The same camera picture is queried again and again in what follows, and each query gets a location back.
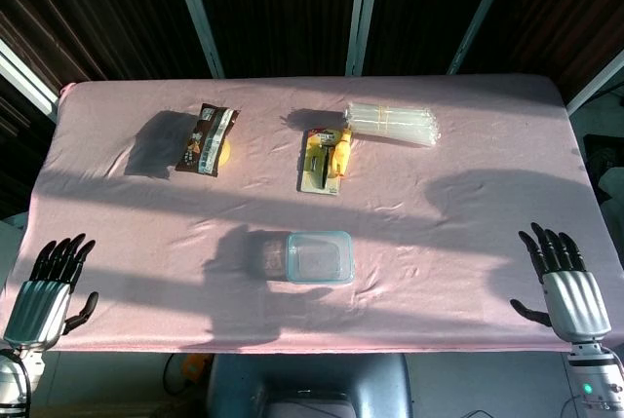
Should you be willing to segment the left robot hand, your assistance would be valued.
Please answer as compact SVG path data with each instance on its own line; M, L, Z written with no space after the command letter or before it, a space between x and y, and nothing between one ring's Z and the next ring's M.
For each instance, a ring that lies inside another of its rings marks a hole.
M43 352L86 323L98 304L89 294L83 309L69 317L69 304L88 255L96 242L84 233L60 242L50 241L39 252L32 271L19 290L3 339L18 351Z

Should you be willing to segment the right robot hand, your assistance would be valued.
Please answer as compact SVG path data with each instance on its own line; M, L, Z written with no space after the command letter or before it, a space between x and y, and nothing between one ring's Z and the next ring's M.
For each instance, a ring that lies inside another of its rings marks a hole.
M550 327L565 342L599 342L611 332L605 302L594 275L587 270L576 242L566 233L531 224L533 233L519 237L526 246L542 288L547 310L529 309L518 299L510 305L524 319Z

